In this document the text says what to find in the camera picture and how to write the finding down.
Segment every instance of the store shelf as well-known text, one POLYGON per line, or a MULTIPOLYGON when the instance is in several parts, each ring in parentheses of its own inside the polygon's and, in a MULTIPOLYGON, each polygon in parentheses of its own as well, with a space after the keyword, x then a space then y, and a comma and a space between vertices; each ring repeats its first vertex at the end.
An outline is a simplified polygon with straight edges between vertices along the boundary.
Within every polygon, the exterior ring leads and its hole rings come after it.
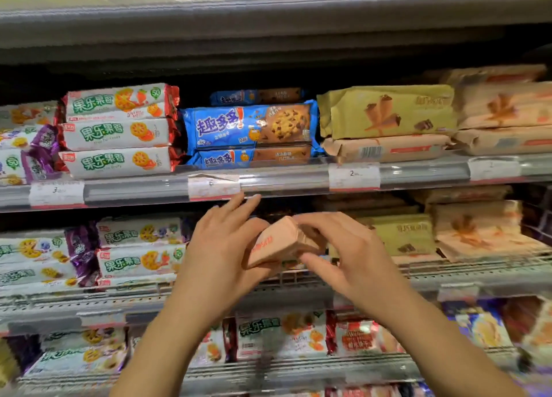
MULTIPOLYGON (((481 298, 552 293, 550 257, 496 259, 475 263, 427 263, 402 267, 414 288, 428 299, 454 284, 480 286, 481 298)), ((129 288, 88 288, 66 295, 7 296, 0 300, 0 333, 20 335, 149 323, 170 295, 167 284, 129 288)), ((346 303, 308 271, 293 271, 263 282, 236 311, 279 311, 301 305, 333 308, 346 303)))
MULTIPOLYGON (((382 163, 381 189, 387 191, 469 184, 467 161, 470 158, 471 156, 451 152, 436 160, 382 163)), ((520 155, 518 158, 522 178, 515 182, 552 181, 552 154, 520 155)), ((311 159, 309 164, 297 166, 267 165, 249 169, 207 171, 192 166, 179 166, 174 173, 167 175, 87 180, 85 203, 99 207, 187 202, 188 175, 198 172, 238 174, 240 185, 246 193, 261 193, 266 197, 324 194, 329 193, 330 162, 332 158, 326 157, 311 159)), ((29 191, 28 185, 0 188, 0 212, 30 210, 29 191)))
POLYGON ((229 38, 259 38, 260 42, 274 36, 544 23, 552 21, 550 3, 552 0, 0 0, 0 32, 5 37, 0 48, 229 38), (358 21, 374 14, 377 20, 358 21))
MULTIPOLYGON (((518 353, 513 347, 487 350, 495 364, 513 370, 518 353)), ((21 396, 107 396, 116 375, 67 375, 19 382, 21 396)), ((327 386, 359 386, 386 381, 415 381, 422 376, 409 355, 376 354, 364 357, 295 359, 272 362, 240 362, 212 368, 192 368, 184 377, 181 395, 273 392, 294 387, 309 390, 327 386)))

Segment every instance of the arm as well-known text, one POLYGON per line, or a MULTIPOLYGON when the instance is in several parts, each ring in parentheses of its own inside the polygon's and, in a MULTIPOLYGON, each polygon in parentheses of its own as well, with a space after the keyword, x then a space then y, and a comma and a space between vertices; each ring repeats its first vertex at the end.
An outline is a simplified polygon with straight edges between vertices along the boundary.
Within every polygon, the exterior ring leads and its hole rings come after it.
POLYGON ((243 193, 235 195, 224 206, 211 208, 197 223, 173 292, 149 324, 110 397, 177 396, 188 364, 210 326, 255 285, 276 273, 277 264, 245 269, 248 249, 269 224, 249 219, 259 195, 240 206, 243 200, 243 193))
POLYGON ((357 308, 386 326, 440 397, 523 397, 524 392, 424 300, 397 270, 373 230, 341 212, 296 215, 337 249, 340 267, 314 254, 301 261, 357 308))

